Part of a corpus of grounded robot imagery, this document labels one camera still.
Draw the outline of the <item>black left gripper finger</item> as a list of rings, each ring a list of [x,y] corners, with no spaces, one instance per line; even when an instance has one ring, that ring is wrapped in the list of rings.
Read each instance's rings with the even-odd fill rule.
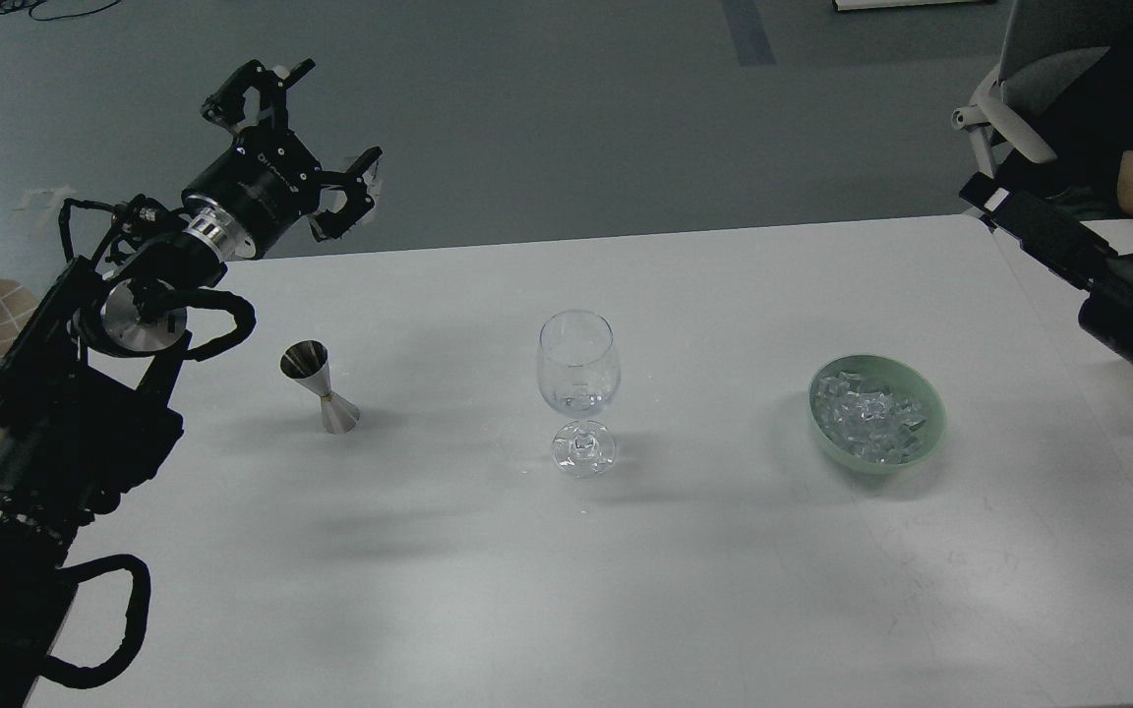
[[[249,60],[204,100],[201,113],[208,123],[232,136],[252,127],[284,133],[289,129],[287,93],[316,66],[314,59],[289,69]]]
[[[318,174],[320,190],[338,191],[342,196],[340,206],[327,210],[316,210],[307,216],[310,236],[316,242],[340,239],[375,206],[366,174],[378,167],[384,152],[381,147],[369,147],[360,153],[343,171],[321,170]]]

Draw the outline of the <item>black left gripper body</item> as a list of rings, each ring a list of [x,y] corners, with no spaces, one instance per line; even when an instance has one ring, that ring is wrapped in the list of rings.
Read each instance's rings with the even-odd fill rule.
[[[320,205],[321,165],[292,131],[239,131],[232,145],[186,185],[193,215],[214,211],[225,257],[257,261]]]

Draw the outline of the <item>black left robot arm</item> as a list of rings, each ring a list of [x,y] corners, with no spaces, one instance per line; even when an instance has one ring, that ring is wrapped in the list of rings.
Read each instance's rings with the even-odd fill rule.
[[[60,206],[66,265],[0,360],[0,707],[23,707],[42,679],[105,685],[138,658],[150,568],[127,553],[66,560],[184,438],[170,406],[184,364],[252,336],[252,302],[218,287],[230,262],[263,259],[297,221],[340,238],[375,206],[380,147],[326,170],[289,127],[288,91],[314,66],[249,60],[208,95],[202,113],[232,143],[180,206]]]

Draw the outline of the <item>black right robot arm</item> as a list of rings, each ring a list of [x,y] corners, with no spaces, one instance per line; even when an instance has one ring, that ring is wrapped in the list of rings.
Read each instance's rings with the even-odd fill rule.
[[[1133,366],[1133,254],[1115,251],[1082,221],[988,174],[972,174],[959,197],[989,228],[1015,238],[1031,259],[1085,291],[1079,326]]]

